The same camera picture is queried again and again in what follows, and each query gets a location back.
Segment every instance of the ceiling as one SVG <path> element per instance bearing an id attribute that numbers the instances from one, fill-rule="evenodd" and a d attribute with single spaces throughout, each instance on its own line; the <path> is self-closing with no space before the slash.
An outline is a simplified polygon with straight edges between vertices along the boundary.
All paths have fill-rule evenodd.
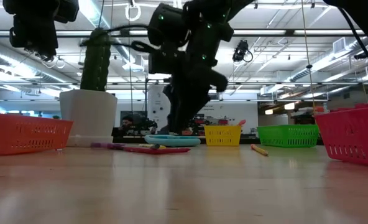
<path id="1" fill-rule="evenodd" d="M 100 6 L 102 5 L 102 0 L 97 2 Z M 141 15 L 138 20 L 130 22 L 125 15 L 125 5 L 129 1 L 119 1 L 119 0 L 105 0 L 103 15 L 109 20 L 112 26 L 119 26 L 124 24 L 148 24 L 155 7 L 160 2 L 167 4 L 176 4 L 174 0 L 136 0 L 135 3 L 140 7 Z M 311 1 L 307 2 L 305 5 L 305 24 L 307 29 L 348 29 L 349 26 L 344 20 L 343 16 L 334 7 L 328 7 L 324 4 L 322 0 L 316 0 L 316 7 L 311 8 Z M 238 15 L 230 21 L 230 25 L 234 29 L 303 29 L 303 16 L 301 9 L 287 9 L 285 7 L 300 6 L 301 1 L 299 0 L 259 0 L 259 8 L 254 9 L 253 6 L 249 6 L 243 9 Z M 82 12 L 79 12 L 78 17 L 75 22 L 69 22 L 67 24 L 61 24 L 56 22 L 57 30 L 93 30 L 94 26 L 86 18 L 83 11 L 85 9 L 81 8 Z M 137 9 L 130 9 L 129 15 L 135 17 L 137 14 Z M 12 15 L 9 15 L 0 8 L 0 30 L 9 30 L 12 27 Z M 311 60 L 316 57 L 324 55 L 326 52 L 332 50 L 333 42 L 337 41 L 340 37 L 309 37 L 308 38 L 308 52 Z M 234 48 L 239 43 L 240 40 L 246 39 L 249 45 L 253 45 L 251 51 L 254 54 L 254 60 L 251 63 L 241 65 L 237 68 L 237 65 L 232 62 L 232 54 Z M 133 40 L 141 40 L 143 42 L 149 43 L 147 38 L 143 37 L 131 37 L 131 38 L 120 38 L 122 42 L 131 42 Z M 61 77 L 67 77 L 68 82 L 73 82 L 72 80 L 80 81 L 81 66 L 78 62 L 83 62 L 85 59 L 84 48 L 79 47 L 81 39 L 77 38 L 59 38 L 57 49 L 57 55 L 64 62 L 57 62 L 47 64 L 57 74 L 61 74 Z M 8 53 L 14 51 L 28 57 L 26 60 L 34 60 L 38 62 L 39 67 L 37 69 L 43 69 L 44 65 L 41 61 L 34 55 L 29 55 L 23 49 L 15 49 L 11 47 L 9 39 L 0 38 L 0 45 L 6 50 L 0 50 L 0 54 L 8 54 L 12 58 L 17 58 L 13 53 Z M 109 66 L 109 78 L 108 82 L 144 82 L 147 69 L 143 72 L 130 72 L 123 69 L 123 65 L 126 63 L 123 61 L 122 57 L 116 51 L 116 49 L 111 48 L 111 64 Z M 213 69 L 229 77 L 231 82 L 277 82 L 283 81 L 288 77 L 287 74 L 295 70 L 305 68 L 307 63 L 306 56 L 306 44 L 304 37 L 262 37 L 258 39 L 257 37 L 233 37 L 230 42 L 221 42 L 216 59 L 219 61 L 218 65 Z M 133 55 L 140 55 L 145 60 L 145 65 L 147 64 L 147 54 L 130 51 Z M 354 66 L 359 66 L 360 69 L 363 67 L 361 63 L 355 63 Z M 329 75 L 335 75 L 342 71 L 349 69 L 349 59 L 347 57 L 338 60 L 336 63 L 324 67 L 320 72 L 328 72 Z M 262 85 L 246 85 L 243 89 L 260 89 Z M 109 86 L 113 89 L 130 89 L 129 85 L 122 86 Z M 136 85 L 134 83 L 134 88 L 141 89 L 144 88 L 144 84 Z"/>

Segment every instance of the red basket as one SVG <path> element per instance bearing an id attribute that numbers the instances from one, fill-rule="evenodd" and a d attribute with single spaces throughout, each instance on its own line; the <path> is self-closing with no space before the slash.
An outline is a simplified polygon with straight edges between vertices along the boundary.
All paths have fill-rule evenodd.
<path id="1" fill-rule="evenodd" d="M 315 116 L 330 158 L 368 165 L 368 108 L 365 106 Z"/>
<path id="2" fill-rule="evenodd" d="M 62 149 L 73 122 L 0 114 L 0 155 Z"/>

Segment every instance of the yellow basket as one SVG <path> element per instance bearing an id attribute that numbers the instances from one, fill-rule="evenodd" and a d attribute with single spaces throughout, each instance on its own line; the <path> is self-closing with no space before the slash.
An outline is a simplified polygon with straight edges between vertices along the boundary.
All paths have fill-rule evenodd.
<path id="1" fill-rule="evenodd" d="M 208 146 L 238 146 L 241 129 L 236 126 L 205 126 L 206 144 Z"/>

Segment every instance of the green basket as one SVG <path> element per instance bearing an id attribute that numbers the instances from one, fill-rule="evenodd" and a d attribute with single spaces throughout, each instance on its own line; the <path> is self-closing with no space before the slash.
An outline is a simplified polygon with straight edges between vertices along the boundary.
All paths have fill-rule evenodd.
<path id="1" fill-rule="evenodd" d="M 318 125 L 278 125 L 257 127 L 261 144 L 278 147 L 313 147 L 319 136 Z"/>

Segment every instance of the orange basket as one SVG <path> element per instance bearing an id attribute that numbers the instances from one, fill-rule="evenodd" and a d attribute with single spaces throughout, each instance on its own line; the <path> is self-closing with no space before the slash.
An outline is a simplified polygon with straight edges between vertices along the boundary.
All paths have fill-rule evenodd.
<path id="1" fill-rule="evenodd" d="M 0 114 L 0 155 L 62 149 L 73 122 Z"/>

